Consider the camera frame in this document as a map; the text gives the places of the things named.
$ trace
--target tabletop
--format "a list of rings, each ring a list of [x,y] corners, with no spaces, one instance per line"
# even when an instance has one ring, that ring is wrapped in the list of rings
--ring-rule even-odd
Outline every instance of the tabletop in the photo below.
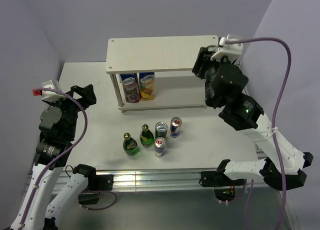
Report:
[[[69,91],[73,85],[85,87],[92,84],[97,98],[96,105],[86,110],[86,135],[69,156],[67,164],[72,166],[81,163],[94,166],[97,170],[201,169],[216,168],[223,159],[257,160],[253,142],[219,118],[221,109],[189,108],[120,113],[113,84],[106,74],[105,62],[65,63],[59,82],[64,92]],[[155,156],[152,147],[142,147],[139,135],[143,124],[148,124],[155,133],[157,122],[169,124],[171,118],[176,116],[182,119],[181,133],[177,138],[167,136],[163,157]],[[80,136],[83,127],[84,118],[79,113],[75,139]],[[127,156],[123,150],[125,132],[129,132],[140,147],[140,153],[134,157]]]

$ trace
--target gray floor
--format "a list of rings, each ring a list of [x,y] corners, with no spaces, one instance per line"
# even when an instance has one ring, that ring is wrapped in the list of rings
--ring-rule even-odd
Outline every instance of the gray floor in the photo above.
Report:
[[[213,190],[120,193],[110,209],[87,211],[77,202],[70,207],[59,230],[245,230],[247,194],[229,206],[219,205]],[[102,207],[113,196],[103,195]],[[255,188],[249,206],[252,230],[271,230],[280,212],[279,193]],[[289,230],[287,220],[281,230]]]

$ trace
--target gray wall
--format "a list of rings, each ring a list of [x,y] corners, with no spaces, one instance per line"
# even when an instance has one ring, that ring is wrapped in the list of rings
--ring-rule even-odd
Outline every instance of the gray wall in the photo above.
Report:
[[[254,35],[271,0],[26,0],[64,62],[105,61],[109,38]]]
[[[24,0],[0,0],[0,229],[11,225],[39,139],[45,104],[32,89],[57,78],[61,62]]]
[[[285,40],[292,51],[292,68],[280,103],[277,125],[287,139],[303,152],[314,154],[303,188],[289,195],[302,229],[320,225],[320,71],[319,0],[272,0],[255,36]],[[276,43],[252,43],[243,58],[249,91],[271,117],[285,74],[287,57]]]

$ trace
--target yellow package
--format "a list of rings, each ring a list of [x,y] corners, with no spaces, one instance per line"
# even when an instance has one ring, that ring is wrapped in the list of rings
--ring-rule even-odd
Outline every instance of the yellow package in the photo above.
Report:
[[[155,73],[139,73],[141,100],[155,99]]]

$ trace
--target glass bottle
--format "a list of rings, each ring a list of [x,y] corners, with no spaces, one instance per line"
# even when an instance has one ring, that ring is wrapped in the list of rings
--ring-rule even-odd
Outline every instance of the glass bottle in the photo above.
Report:
[[[147,124],[142,125],[142,131],[140,133],[140,141],[142,145],[146,148],[149,148],[154,144],[154,141],[155,141],[154,135],[149,130],[149,126]]]
[[[125,153],[128,154],[129,156],[136,155],[139,152],[139,147],[136,140],[134,140],[129,133],[125,133],[123,137],[124,137],[123,149]]]

